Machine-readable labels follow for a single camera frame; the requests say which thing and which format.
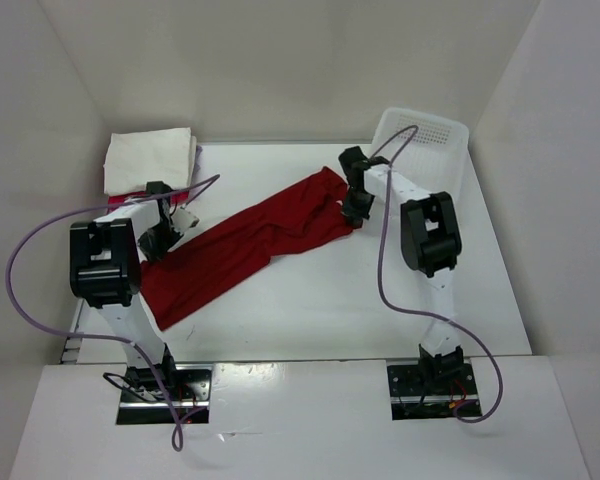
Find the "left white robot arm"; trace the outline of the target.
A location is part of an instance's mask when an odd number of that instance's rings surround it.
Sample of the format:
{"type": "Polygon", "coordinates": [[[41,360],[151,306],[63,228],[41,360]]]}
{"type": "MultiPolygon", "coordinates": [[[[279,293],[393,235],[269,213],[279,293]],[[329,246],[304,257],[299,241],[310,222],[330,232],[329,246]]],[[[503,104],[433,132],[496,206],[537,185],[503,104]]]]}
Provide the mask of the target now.
{"type": "Polygon", "coordinates": [[[127,360],[121,380],[129,395],[146,403],[162,402],[179,387],[175,362],[154,331],[142,306],[140,257],[165,257],[182,237],[170,216],[168,198],[120,207],[70,228],[70,287],[97,310],[123,345],[127,360]]]}

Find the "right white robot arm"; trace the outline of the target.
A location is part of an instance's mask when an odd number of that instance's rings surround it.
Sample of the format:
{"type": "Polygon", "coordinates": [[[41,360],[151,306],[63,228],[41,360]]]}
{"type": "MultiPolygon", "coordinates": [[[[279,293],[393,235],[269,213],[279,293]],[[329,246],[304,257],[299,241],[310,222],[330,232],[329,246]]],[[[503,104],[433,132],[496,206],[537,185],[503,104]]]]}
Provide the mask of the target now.
{"type": "Polygon", "coordinates": [[[464,365],[464,351],[452,319],[453,273],[462,251],[452,196],[417,186],[394,173],[388,159],[368,157],[359,147],[344,150],[339,163],[347,181],[342,215],[349,226],[360,228],[370,218],[376,199],[384,204],[377,265],[377,284],[384,303],[389,302],[383,287],[389,216],[391,207],[397,207],[401,257],[418,275],[418,286],[426,301],[424,310],[412,309],[410,313],[431,320],[418,345],[417,391],[422,398],[442,392],[456,380],[464,365]]]}

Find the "pink t shirt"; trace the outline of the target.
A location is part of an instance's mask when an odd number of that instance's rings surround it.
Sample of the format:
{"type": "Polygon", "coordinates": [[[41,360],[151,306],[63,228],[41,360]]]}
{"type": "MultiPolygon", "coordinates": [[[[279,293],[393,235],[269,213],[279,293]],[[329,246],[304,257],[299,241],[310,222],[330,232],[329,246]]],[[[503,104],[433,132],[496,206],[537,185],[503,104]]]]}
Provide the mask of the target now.
{"type": "MultiPolygon", "coordinates": [[[[124,203],[126,201],[130,201],[135,198],[146,197],[147,194],[144,192],[132,192],[126,195],[118,195],[118,196],[110,196],[108,198],[108,205],[111,206],[113,204],[124,203]]],[[[189,198],[189,194],[187,192],[180,193],[178,195],[174,195],[169,198],[170,205],[181,205],[185,204],[189,198]]]]}

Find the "lavender t shirt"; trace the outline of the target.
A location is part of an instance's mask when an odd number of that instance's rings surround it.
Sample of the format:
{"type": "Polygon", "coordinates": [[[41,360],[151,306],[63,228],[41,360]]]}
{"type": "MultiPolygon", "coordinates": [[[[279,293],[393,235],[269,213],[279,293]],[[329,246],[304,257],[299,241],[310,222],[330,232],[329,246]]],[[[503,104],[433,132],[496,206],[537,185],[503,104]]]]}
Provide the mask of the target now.
{"type": "Polygon", "coordinates": [[[193,157],[192,157],[192,175],[195,175],[199,169],[200,169],[200,156],[202,154],[203,148],[201,145],[197,145],[195,147],[195,150],[193,152],[193,157]]]}

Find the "cream white t shirt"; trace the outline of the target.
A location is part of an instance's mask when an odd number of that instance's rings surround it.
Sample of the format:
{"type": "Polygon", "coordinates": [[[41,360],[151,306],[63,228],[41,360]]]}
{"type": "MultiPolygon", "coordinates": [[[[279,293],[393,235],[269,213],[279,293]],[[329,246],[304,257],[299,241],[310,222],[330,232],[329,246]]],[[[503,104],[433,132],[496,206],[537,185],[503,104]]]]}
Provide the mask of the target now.
{"type": "Polygon", "coordinates": [[[190,128],[112,134],[104,162],[104,193],[139,192],[153,181],[183,189],[190,184],[196,147],[190,128]]]}

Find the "dark red t shirt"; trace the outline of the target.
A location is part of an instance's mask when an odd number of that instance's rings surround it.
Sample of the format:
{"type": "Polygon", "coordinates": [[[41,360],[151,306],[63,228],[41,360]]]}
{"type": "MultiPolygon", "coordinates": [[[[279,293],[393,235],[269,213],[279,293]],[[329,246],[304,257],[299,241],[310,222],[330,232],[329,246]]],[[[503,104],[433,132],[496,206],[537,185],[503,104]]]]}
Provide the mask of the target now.
{"type": "Polygon", "coordinates": [[[324,167],[142,264],[141,294],[165,331],[257,273],[353,232],[341,214],[346,182],[324,167]]]}

